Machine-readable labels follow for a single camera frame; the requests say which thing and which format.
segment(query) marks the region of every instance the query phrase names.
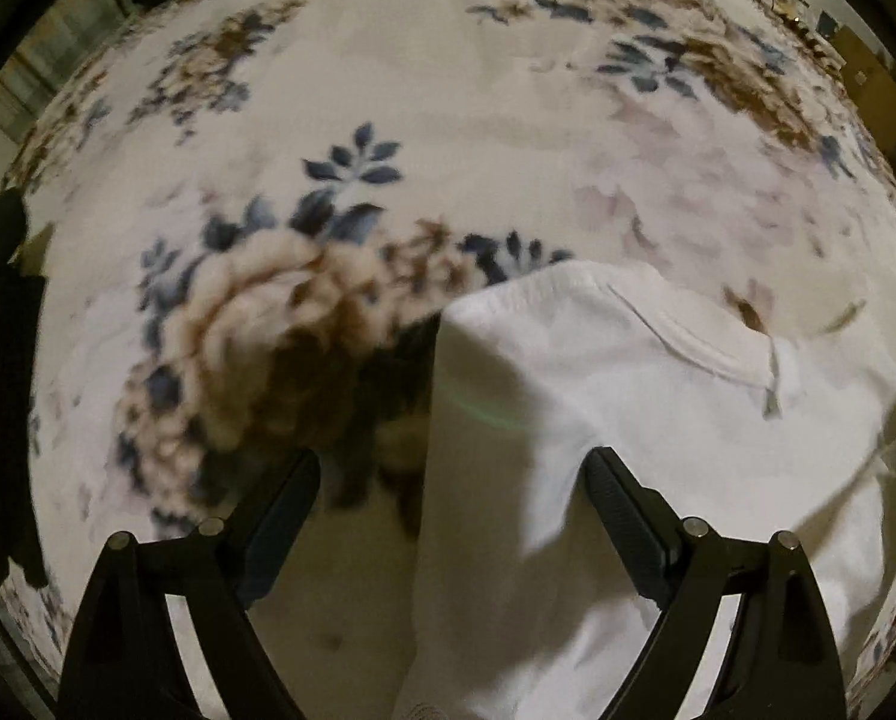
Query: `silver rivet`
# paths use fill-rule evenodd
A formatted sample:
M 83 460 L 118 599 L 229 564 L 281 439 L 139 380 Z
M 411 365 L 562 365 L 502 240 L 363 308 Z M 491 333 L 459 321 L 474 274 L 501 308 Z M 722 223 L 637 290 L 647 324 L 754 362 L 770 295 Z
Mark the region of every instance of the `silver rivet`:
M 797 536 L 791 531 L 780 531 L 778 533 L 778 543 L 785 549 L 797 549 L 801 545 Z
M 708 523 L 700 517 L 685 517 L 682 525 L 684 525 L 685 533 L 688 533 L 689 536 L 701 538 L 701 536 L 708 535 Z
M 221 531 L 224 531 L 224 519 L 218 517 L 208 517 L 199 525 L 202 536 L 218 536 Z
M 128 543 L 131 541 L 131 536 L 128 536 L 125 531 L 119 531 L 118 533 L 112 533 L 109 536 L 109 549 L 119 550 L 125 549 L 128 546 Z

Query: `white shirt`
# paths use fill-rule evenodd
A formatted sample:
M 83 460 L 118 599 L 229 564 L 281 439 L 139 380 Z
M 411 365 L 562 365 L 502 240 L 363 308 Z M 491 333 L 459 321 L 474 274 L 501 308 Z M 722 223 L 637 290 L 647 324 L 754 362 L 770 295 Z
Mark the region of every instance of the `white shirt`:
M 581 262 L 454 303 L 435 359 L 416 660 L 394 717 L 605 710 L 658 611 L 579 488 L 594 446 L 727 538 L 797 533 L 849 679 L 896 570 L 883 492 L 896 495 L 896 464 L 881 452 L 895 437 L 896 364 L 864 309 L 788 341 L 649 266 Z M 703 711 L 718 673 L 721 611 L 680 716 Z

